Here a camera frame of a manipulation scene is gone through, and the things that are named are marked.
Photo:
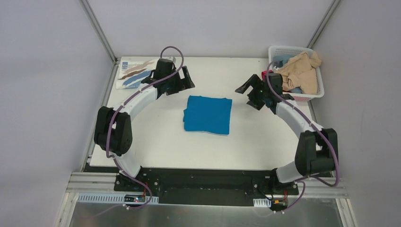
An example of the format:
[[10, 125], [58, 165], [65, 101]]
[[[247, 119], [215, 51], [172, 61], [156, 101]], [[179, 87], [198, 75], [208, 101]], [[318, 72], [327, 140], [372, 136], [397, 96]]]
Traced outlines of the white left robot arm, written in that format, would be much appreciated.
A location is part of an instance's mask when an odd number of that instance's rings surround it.
[[114, 107], [102, 106], [98, 110], [94, 131], [94, 143], [127, 176], [126, 185], [132, 191], [139, 191], [144, 186], [144, 178], [138, 175], [141, 164], [130, 152], [133, 145], [132, 120], [162, 95], [173, 95], [195, 87], [183, 64], [176, 67], [173, 60], [164, 58], [149, 63], [151, 69], [141, 69], [134, 76], [137, 86], [132, 95]]

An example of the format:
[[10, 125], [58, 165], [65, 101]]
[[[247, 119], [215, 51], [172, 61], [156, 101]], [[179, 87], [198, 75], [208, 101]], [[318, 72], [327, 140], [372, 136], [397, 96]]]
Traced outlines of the blue polo shirt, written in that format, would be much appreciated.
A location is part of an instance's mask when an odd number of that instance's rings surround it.
[[189, 96], [183, 111], [185, 131], [229, 135], [232, 99]]

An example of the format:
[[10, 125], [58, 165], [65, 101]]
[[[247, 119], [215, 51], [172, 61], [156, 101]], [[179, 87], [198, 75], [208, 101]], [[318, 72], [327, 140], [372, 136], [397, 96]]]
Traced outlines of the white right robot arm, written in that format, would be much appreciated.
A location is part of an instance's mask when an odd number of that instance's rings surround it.
[[235, 90], [243, 94], [248, 88], [247, 104], [256, 110], [269, 108], [281, 118], [298, 138], [295, 159], [273, 170], [268, 181], [271, 192], [282, 193], [287, 183], [316, 177], [317, 174], [338, 171], [338, 136], [334, 129], [325, 129], [301, 111], [291, 94], [283, 93], [282, 77], [270, 73], [260, 78], [253, 74]]

